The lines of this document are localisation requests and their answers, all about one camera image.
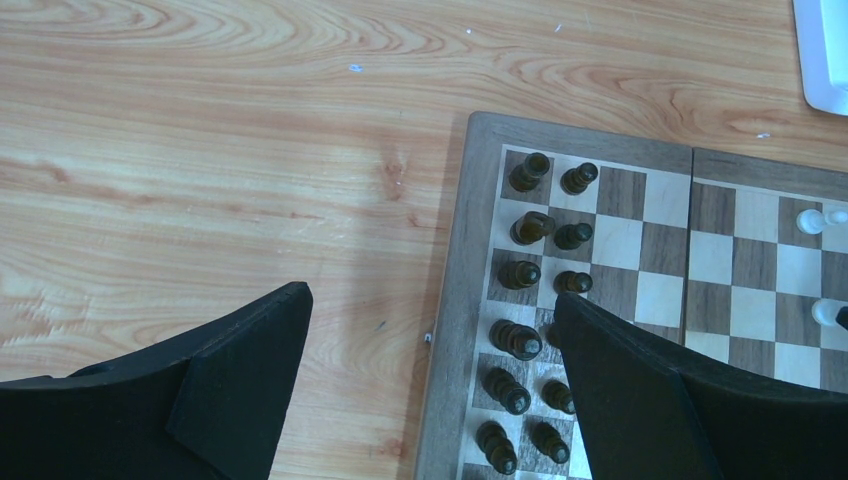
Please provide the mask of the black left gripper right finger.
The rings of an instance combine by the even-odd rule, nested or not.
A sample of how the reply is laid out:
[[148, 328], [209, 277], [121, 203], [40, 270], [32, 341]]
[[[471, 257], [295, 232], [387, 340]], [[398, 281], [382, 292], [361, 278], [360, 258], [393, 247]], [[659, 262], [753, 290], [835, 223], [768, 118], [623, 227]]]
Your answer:
[[843, 479], [847, 397], [719, 362], [587, 299], [553, 330], [596, 479]]

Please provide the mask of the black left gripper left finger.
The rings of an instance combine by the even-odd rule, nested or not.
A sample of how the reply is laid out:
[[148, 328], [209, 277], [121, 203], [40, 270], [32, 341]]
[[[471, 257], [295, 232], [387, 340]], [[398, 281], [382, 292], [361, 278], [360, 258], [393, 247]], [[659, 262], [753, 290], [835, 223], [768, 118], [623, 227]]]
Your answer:
[[313, 308], [288, 283], [66, 377], [1, 385], [5, 479], [265, 479]]

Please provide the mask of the white chess pawn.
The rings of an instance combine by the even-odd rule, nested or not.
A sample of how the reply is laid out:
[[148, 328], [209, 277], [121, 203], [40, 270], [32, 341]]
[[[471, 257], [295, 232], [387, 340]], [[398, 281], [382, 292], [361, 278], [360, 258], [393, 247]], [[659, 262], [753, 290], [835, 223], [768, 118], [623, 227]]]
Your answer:
[[813, 303], [811, 312], [813, 319], [822, 326], [848, 329], [846, 302], [822, 298]]
[[818, 235], [827, 227], [845, 223], [847, 219], [848, 213], [844, 210], [824, 212], [816, 209], [807, 209], [797, 215], [796, 225], [804, 234]]

